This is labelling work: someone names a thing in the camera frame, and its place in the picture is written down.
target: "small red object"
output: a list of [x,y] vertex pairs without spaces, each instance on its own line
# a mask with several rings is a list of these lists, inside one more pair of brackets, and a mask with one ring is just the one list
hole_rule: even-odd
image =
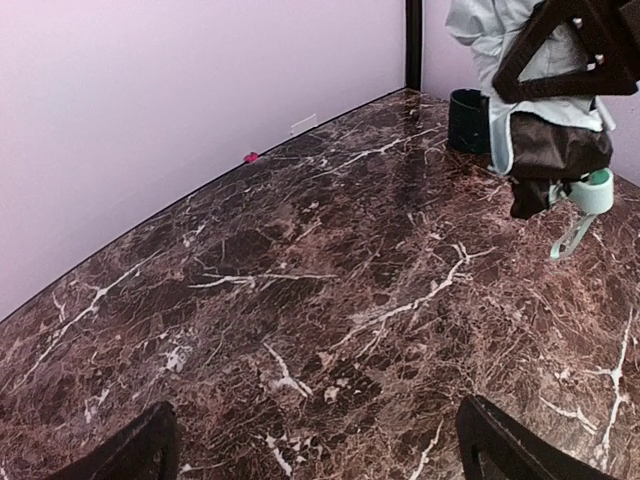
[[260,155],[258,155],[256,152],[251,152],[249,155],[244,157],[244,163],[253,163],[258,160],[258,158],[260,158]]

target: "white wall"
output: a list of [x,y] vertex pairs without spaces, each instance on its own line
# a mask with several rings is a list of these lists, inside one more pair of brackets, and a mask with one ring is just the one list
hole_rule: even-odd
[[2,0],[0,319],[250,151],[404,85],[397,0]]
[[[445,31],[448,0],[425,1],[423,90],[448,98],[457,88],[477,87],[476,71],[469,50],[456,43]],[[613,167],[616,173],[640,185],[640,93],[635,97],[604,99],[618,128],[612,133]]]

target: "black cup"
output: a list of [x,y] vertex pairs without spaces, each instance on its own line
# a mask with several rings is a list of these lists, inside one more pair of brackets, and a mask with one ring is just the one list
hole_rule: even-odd
[[449,147],[485,154],[489,142],[489,99],[479,90],[454,90],[449,99]]

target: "marble tabletop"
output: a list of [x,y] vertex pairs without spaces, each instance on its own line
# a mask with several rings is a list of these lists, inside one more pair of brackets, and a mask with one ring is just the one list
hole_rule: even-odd
[[509,218],[445,102],[392,94],[215,180],[0,323],[0,479],[41,478],[158,400],[181,479],[460,479],[482,394],[640,478],[640,190],[571,259],[570,204]]

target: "black pole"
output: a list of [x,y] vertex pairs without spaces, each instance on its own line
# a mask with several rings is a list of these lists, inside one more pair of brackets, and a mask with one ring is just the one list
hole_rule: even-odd
[[405,84],[407,88],[422,87],[422,0],[406,0],[407,57]]

